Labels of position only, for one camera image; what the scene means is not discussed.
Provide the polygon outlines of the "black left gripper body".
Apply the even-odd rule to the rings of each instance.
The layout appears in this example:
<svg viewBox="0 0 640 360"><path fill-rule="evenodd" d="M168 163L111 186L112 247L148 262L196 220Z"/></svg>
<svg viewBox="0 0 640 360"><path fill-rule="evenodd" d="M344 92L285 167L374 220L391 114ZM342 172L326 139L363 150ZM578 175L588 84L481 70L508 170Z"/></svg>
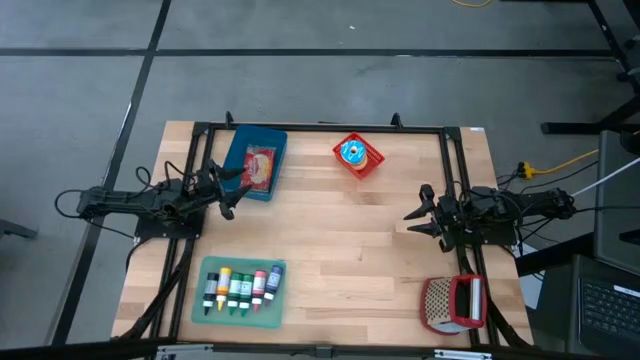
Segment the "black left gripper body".
<svg viewBox="0 0 640 360"><path fill-rule="evenodd" d="M205 206L215 202L223 202L224 195L218 168L196 172L196 183L191 193L192 200L196 205Z"/></svg>

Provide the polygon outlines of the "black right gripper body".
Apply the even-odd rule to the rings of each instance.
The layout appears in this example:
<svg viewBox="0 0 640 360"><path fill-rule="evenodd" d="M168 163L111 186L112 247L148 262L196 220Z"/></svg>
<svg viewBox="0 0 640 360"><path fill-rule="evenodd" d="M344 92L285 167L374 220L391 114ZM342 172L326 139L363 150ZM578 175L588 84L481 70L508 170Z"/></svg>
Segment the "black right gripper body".
<svg viewBox="0 0 640 360"><path fill-rule="evenodd" d="M471 233L460 203L455 197L440 196L434 211L431 212L431 220L446 226L453 234Z"/></svg>

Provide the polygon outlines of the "red snack bag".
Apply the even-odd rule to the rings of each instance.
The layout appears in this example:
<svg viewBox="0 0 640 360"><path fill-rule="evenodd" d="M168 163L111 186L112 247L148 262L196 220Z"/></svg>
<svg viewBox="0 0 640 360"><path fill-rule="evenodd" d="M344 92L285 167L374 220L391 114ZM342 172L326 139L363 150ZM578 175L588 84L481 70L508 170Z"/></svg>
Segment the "red snack bag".
<svg viewBox="0 0 640 360"><path fill-rule="evenodd" d="M271 186L275 155L275 147L249 145L244 160L245 172L241 177L241 185L250 185L252 191L267 193Z"/></svg>

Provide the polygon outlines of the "blue ribbon spool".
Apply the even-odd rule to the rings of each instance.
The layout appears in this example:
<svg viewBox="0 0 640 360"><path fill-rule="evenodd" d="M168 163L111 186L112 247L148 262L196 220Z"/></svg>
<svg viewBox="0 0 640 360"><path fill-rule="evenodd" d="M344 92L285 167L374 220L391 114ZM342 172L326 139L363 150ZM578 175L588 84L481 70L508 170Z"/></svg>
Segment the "blue ribbon spool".
<svg viewBox="0 0 640 360"><path fill-rule="evenodd" d="M367 158L366 146L359 140L348 140L340 147L341 158L352 166L360 166Z"/></svg>

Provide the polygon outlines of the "green paint bottle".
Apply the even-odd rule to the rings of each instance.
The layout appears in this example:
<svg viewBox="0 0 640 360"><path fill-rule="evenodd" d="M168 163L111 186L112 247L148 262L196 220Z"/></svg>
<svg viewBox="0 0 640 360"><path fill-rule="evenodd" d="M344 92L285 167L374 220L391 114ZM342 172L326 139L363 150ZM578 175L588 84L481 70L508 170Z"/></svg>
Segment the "green paint bottle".
<svg viewBox="0 0 640 360"><path fill-rule="evenodd" d="M243 274L239 272L233 272L230 278L230 286L227 299L227 308L229 309L230 315L233 315L239 306L242 278Z"/></svg>
<svg viewBox="0 0 640 360"><path fill-rule="evenodd" d="M240 284L239 309L242 317L245 317L252 302L252 286L254 276L244 274Z"/></svg>

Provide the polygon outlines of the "pink paint bottle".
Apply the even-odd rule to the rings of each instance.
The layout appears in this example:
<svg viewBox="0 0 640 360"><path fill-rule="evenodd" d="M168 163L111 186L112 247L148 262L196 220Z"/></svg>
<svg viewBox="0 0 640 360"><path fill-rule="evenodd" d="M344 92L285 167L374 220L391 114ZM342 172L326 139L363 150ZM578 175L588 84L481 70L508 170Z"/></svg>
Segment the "pink paint bottle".
<svg viewBox="0 0 640 360"><path fill-rule="evenodd" d="M267 273L264 270L256 270L252 284L251 303L253 311L258 312L263 302L267 281Z"/></svg>

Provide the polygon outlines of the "black paint bottle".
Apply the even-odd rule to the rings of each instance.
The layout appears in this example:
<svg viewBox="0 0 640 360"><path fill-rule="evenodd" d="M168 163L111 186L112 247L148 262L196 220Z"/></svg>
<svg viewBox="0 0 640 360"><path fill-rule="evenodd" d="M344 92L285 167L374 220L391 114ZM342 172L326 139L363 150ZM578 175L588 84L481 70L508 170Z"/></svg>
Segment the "black paint bottle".
<svg viewBox="0 0 640 360"><path fill-rule="evenodd" d="M203 302L202 302L202 306L204 308L204 315L207 315L214 306L218 280L219 280L218 273L211 272L207 274L207 278L204 285Z"/></svg>

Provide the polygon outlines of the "purple paint bottle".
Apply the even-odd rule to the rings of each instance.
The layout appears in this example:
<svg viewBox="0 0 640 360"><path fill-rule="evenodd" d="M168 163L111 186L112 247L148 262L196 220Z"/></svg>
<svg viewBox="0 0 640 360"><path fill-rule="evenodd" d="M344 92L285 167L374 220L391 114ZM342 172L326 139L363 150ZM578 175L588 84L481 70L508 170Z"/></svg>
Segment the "purple paint bottle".
<svg viewBox="0 0 640 360"><path fill-rule="evenodd" d="M284 274L284 268L279 265L273 265L265 284L264 305L268 306L275 298L280 282Z"/></svg>

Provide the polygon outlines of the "blue plastic bin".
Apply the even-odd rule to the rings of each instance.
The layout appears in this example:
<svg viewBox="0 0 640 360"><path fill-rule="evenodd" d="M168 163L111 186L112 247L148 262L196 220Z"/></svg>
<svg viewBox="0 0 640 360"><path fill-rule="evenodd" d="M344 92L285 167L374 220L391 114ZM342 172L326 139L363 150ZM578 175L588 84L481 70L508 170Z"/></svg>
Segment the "blue plastic bin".
<svg viewBox="0 0 640 360"><path fill-rule="evenodd" d="M276 148L275 164L269 191L267 193L260 193L250 190L246 194L247 198L268 202L273 198L281 165L286 153L287 133L284 131L265 127L240 125L235 131L229 151L225 158L224 168L244 168L244 160L247 147L249 145ZM242 175L232 180L226 181L224 183L225 188L229 190L242 187L241 177Z"/></svg>

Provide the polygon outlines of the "red mesh basket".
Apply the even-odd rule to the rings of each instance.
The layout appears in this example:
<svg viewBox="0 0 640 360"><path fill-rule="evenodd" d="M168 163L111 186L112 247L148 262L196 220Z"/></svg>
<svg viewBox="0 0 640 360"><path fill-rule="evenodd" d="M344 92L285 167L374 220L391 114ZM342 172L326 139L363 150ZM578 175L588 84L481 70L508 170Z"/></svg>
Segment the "red mesh basket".
<svg viewBox="0 0 640 360"><path fill-rule="evenodd" d="M363 142L364 145L366 146L366 155L367 155L367 158L368 158L368 164L361 171L354 170L351 167L351 165L349 165L347 162L345 162L341 158L340 147L344 142L346 142L348 140L359 140L359 141ZM378 168L385 161L385 157L373 145L371 145L360 134L358 134L356 132L352 132L347 137L345 137L343 140L341 140L338 144L336 144L333 147L332 151L333 151L334 156L336 157L337 161L340 164L342 164L353 176L355 176L359 180L364 180L366 177L368 177L376 168Z"/></svg>

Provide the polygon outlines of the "teal translucent plastic bin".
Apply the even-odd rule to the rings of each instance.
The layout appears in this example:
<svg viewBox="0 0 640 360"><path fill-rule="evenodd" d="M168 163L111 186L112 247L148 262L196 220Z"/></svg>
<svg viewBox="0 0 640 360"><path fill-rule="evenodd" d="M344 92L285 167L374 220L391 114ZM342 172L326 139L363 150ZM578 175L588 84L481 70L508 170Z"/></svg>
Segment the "teal translucent plastic bin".
<svg viewBox="0 0 640 360"><path fill-rule="evenodd" d="M273 265L279 265L284 268L284 274L280 282L280 287L274 300L268 305L262 305L258 312L253 311L252 303L245 317L241 316L239 306L233 315L229 314L227 301L221 311L217 310L216 299L213 308L207 315L204 315L203 292L207 274L220 272L222 267L230 267L233 272L251 274L254 276L256 270L264 270L267 278ZM286 270L287 265L283 261L272 259L251 259L251 258L232 258L232 257L215 257L209 256L201 262L198 281L196 283L195 300L191 312L191 321L198 324L207 325L229 325L229 326L246 326L257 328L276 329L281 326L284 312L284 298L286 287Z"/></svg>

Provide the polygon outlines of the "black side table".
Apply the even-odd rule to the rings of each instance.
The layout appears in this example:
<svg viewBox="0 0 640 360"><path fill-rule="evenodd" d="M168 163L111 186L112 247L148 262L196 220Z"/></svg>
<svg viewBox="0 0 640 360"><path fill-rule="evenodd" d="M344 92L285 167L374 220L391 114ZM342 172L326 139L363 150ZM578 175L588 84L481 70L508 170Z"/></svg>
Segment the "black side table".
<svg viewBox="0 0 640 360"><path fill-rule="evenodd" d="M595 255L592 234L556 244L517 260L519 272L544 272L544 280L533 311L533 324L556 336L568 353L640 360L640 348L584 346L578 334L578 285L580 278L611 282L640 291L640 275L609 265Z"/></svg>

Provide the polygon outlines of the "black metal floor stand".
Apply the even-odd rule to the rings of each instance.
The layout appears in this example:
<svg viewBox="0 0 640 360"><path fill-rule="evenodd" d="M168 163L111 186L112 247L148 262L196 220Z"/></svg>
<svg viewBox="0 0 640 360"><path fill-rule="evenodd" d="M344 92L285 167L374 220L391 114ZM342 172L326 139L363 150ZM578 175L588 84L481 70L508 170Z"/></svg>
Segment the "black metal floor stand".
<svg viewBox="0 0 640 360"><path fill-rule="evenodd" d="M547 135L597 135L605 130L639 134L640 124L628 123L628 120L634 115L640 114L640 64L632 67L625 50L640 50L640 8L634 9L636 17L633 18L638 33L628 38L624 43L619 43L596 0L586 0L586 4L600 27L614 60L622 69L616 75L616 80L629 84L634 95L599 121L587 123L544 122L540 125L541 131Z"/></svg>

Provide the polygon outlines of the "gray equipment case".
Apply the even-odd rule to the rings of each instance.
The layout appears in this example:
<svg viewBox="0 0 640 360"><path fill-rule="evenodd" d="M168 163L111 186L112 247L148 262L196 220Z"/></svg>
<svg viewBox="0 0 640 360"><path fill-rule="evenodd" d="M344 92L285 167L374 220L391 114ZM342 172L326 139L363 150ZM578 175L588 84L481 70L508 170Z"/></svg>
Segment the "gray equipment case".
<svg viewBox="0 0 640 360"><path fill-rule="evenodd" d="M596 187L595 255L640 275L640 157L625 150L619 133L600 134L598 179L622 170Z"/></svg>

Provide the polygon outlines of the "black laptop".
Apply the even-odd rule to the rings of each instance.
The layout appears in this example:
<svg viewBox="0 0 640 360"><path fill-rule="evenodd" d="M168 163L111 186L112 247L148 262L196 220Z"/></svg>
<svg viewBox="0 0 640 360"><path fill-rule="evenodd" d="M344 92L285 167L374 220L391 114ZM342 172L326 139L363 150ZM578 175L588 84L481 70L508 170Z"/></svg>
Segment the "black laptop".
<svg viewBox="0 0 640 360"><path fill-rule="evenodd" d="M578 334L584 345L640 348L640 291L580 278Z"/></svg>

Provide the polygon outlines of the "gray chair base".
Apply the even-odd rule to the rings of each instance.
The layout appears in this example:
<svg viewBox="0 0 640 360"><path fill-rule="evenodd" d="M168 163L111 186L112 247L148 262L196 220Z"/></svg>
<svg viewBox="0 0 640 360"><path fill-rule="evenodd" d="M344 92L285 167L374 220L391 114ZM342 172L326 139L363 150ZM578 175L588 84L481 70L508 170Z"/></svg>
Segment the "gray chair base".
<svg viewBox="0 0 640 360"><path fill-rule="evenodd" d="M21 206L0 202L0 239L4 236L18 236L25 239L34 239L38 236L37 229L24 225L21 215L24 215Z"/></svg>

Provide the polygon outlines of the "black metal crossbar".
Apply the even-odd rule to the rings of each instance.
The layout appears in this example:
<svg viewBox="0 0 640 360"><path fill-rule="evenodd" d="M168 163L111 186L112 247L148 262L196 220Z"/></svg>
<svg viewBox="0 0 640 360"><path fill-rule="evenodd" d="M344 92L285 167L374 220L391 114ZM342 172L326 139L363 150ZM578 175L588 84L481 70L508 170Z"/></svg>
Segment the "black metal crossbar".
<svg viewBox="0 0 640 360"><path fill-rule="evenodd" d="M115 339L105 342L0 350L0 360L131 360L155 356L159 346L179 344L207 343L179 343L173 338ZM214 343L212 345L214 346L212 353L287 354L290 356L304 355L318 359L331 359L338 356L434 358L436 349L444 349L491 353L493 360L631 360L629 357L612 358L497 345L476 345L467 348L241 343Z"/></svg>

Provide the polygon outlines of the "red-handled metal box grater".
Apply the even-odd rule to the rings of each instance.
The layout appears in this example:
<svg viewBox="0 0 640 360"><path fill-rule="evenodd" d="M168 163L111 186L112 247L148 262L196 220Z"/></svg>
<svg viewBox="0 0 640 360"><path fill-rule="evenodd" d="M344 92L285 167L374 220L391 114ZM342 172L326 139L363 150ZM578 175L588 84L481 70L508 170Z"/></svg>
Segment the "red-handled metal box grater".
<svg viewBox="0 0 640 360"><path fill-rule="evenodd" d="M422 287L419 319L434 333L456 335L482 328L487 305L485 279L480 275L429 278Z"/></svg>

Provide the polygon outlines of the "black metal table frame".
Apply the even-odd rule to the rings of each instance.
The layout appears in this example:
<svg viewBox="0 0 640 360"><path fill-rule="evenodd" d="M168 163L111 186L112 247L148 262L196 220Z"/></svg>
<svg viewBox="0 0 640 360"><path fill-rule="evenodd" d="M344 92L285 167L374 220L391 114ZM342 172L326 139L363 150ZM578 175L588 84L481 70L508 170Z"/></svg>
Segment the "black metal table frame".
<svg viewBox="0 0 640 360"><path fill-rule="evenodd" d="M203 343L215 351L422 355L432 348L503 344L493 324L439 335L418 317L422 281L458 272L455 253L410 231L407 214L420 185L437 193L495 184L480 128L362 126L383 155L355 178L333 149L350 125L283 125L287 147L273 198L244 200L232 221L211 210L193 242L186 279L169 297L153 335ZM208 256L281 260L286 264L283 318L276 329L195 323L199 270Z"/></svg>

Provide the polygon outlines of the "silver metal bracket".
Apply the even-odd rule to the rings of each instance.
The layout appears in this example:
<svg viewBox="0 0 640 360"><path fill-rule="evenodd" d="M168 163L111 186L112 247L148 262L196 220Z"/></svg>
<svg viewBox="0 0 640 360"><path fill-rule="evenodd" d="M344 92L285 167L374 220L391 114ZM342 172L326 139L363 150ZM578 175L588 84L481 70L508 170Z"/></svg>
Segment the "silver metal bracket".
<svg viewBox="0 0 640 360"><path fill-rule="evenodd" d="M212 344L179 344L159 346L154 360L176 360L179 355L209 354L214 350Z"/></svg>
<svg viewBox="0 0 640 360"><path fill-rule="evenodd" d="M493 360L491 353L444 349L436 349L434 358L444 360Z"/></svg>

